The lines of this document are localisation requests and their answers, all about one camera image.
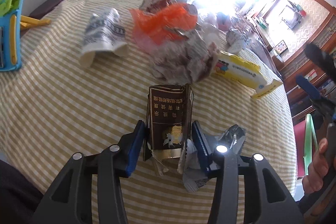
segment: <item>yellow snack package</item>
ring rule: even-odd
[[[260,99],[268,95],[283,83],[273,79],[268,85],[266,79],[260,73],[260,66],[241,59],[237,55],[228,52],[220,52],[214,73],[224,78],[241,83],[256,91],[251,97]]]

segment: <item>red plastic bag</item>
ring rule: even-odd
[[[192,30],[197,23],[197,9],[186,3],[175,3],[148,14],[138,9],[130,10],[133,18],[133,38],[145,52],[151,52],[166,41],[184,41],[185,38],[169,28]]]

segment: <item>framed picture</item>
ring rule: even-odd
[[[287,50],[287,45],[283,40],[281,40],[281,42],[276,45],[274,49],[278,52],[278,54],[282,54],[285,50]]]

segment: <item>human hand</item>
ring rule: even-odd
[[[327,160],[324,157],[327,148],[328,141],[323,138],[320,141],[318,151],[313,156],[313,162],[308,166],[308,175],[302,180],[304,194],[311,194],[321,190],[323,178],[329,171]],[[334,168],[336,169],[336,159],[334,160]]]

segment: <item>table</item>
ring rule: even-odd
[[[22,37],[22,69],[0,74],[0,149],[42,192],[73,153],[99,153],[132,132],[139,119],[145,120],[148,87],[161,82],[149,72],[147,56],[132,43],[128,9],[142,1],[63,1],[46,16],[49,26]],[[119,11],[129,55],[98,54],[92,67],[83,69],[78,64],[83,32],[92,13],[102,7]],[[259,64],[269,82],[277,78],[252,51],[240,56]],[[293,193],[296,148],[283,86],[253,100],[249,88],[209,77],[194,84],[193,91],[192,119],[213,135],[235,123],[245,128],[242,154],[263,154]],[[207,223],[215,180],[189,194],[181,175],[156,177],[152,163],[140,157],[135,172],[121,184],[129,223]],[[243,194],[241,188],[238,223],[243,221]],[[92,198],[96,221],[96,192]]]

